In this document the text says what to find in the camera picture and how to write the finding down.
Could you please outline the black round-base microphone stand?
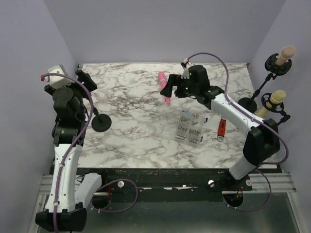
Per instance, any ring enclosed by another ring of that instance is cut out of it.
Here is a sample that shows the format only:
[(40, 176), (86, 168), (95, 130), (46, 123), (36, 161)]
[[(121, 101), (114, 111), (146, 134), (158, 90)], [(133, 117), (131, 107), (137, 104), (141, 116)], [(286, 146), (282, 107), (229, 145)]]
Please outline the black round-base microphone stand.
[(111, 118), (106, 114), (100, 114), (97, 108), (93, 109), (93, 113), (95, 117), (91, 121), (92, 129), (100, 133), (107, 131), (112, 125)]

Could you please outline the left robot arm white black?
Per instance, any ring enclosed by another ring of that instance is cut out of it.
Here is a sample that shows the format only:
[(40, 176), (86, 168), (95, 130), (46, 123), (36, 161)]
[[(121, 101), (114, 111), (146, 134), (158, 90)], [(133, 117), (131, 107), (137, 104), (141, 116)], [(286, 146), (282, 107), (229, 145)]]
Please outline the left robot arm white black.
[(41, 76), (41, 81), (48, 83), (45, 91), (52, 96), (56, 112), (51, 190), (44, 210), (35, 216), (35, 223), (48, 232), (81, 232), (95, 192), (104, 191), (108, 185), (106, 177), (91, 173), (76, 186), (86, 129), (92, 115), (98, 114), (91, 96), (97, 85), (81, 70), (76, 75), (70, 78), (62, 65), (55, 65)]

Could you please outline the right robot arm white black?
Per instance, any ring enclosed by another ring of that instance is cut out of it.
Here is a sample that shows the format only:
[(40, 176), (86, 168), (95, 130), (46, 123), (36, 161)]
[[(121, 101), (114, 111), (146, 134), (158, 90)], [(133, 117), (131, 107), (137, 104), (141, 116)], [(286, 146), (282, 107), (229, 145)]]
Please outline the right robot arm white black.
[(202, 65), (190, 66), (184, 69), (181, 75), (169, 75), (167, 84), (160, 93), (168, 98), (172, 95), (178, 98), (194, 97), (200, 104), (223, 116), (245, 135), (243, 156), (223, 179), (224, 186), (229, 190), (239, 187), (242, 178), (280, 149), (280, 141), (276, 136), (277, 123), (239, 108), (235, 101), (225, 96), (220, 87), (210, 85), (207, 70)]

